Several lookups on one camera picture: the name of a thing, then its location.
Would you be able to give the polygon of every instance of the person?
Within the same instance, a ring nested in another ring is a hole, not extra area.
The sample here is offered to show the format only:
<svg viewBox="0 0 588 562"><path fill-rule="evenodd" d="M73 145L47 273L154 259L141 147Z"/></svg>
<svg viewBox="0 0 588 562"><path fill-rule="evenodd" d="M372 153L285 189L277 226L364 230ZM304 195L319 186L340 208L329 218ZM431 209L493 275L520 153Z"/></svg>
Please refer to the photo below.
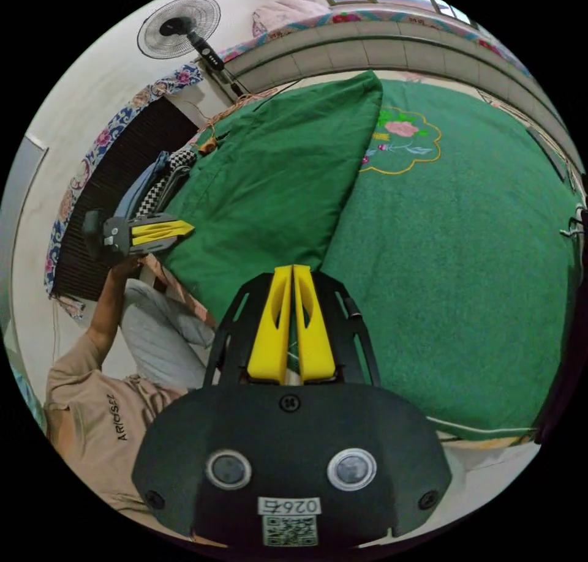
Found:
<svg viewBox="0 0 588 562"><path fill-rule="evenodd" d="M172 401L202 386L214 332L182 303L131 279L140 263L128 258L110 270L89 328L50 369L47 438L111 507L148 528L188 539L150 514L131 474L149 424ZM102 372L119 325L137 363L137 373L123 380Z"/></svg>

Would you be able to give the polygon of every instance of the electric fan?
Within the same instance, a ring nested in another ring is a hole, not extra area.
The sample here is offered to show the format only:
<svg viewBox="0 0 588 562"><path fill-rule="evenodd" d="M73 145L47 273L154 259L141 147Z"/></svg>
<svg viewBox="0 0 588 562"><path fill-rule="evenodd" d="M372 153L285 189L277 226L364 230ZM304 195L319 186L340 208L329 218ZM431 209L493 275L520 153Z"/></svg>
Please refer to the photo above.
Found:
<svg viewBox="0 0 588 562"><path fill-rule="evenodd" d="M149 58L178 58L195 50L228 81L235 94L243 92L228 78L219 55L207 42L221 20L215 0L175 0L152 13L137 34L137 47Z"/></svg>

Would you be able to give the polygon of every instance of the gray pants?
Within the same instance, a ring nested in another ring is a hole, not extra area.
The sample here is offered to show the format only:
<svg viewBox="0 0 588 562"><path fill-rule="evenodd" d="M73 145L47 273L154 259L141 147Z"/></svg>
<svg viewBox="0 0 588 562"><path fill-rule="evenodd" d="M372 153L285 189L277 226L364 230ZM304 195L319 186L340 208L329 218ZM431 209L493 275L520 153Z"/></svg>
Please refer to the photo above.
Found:
<svg viewBox="0 0 588 562"><path fill-rule="evenodd" d="M129 279L120 325L140 376L161 386L202 387L214 332L183 303Z"/></svg>

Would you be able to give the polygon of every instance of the number label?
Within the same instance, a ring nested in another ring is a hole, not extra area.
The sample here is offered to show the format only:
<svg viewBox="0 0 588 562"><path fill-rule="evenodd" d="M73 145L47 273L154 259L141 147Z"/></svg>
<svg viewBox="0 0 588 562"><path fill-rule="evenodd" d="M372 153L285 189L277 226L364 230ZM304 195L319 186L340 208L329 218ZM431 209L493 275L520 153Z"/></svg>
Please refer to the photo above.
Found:
<svg viewBox="0 0 588 562"><path fill-rule="evenodd" d="M274 499L261 496L257 499L258 515L320 515L320 498Z"/></svg>

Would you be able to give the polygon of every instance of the checkered fabric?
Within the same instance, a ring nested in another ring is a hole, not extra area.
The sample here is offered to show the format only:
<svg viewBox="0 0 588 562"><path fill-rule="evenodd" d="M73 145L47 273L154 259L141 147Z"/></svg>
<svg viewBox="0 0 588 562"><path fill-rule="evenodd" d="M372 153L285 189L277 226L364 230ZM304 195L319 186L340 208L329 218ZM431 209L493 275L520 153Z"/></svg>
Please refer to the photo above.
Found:
<svg viewBox="0 0 588 562"><path fill-rule="evenodd" d="M182 149L174 152L167 163L165 174L148 190L133 219L154 213L170 176L179 167L191 168L196 162L196 156L196 152L191 149Z"/></svg>

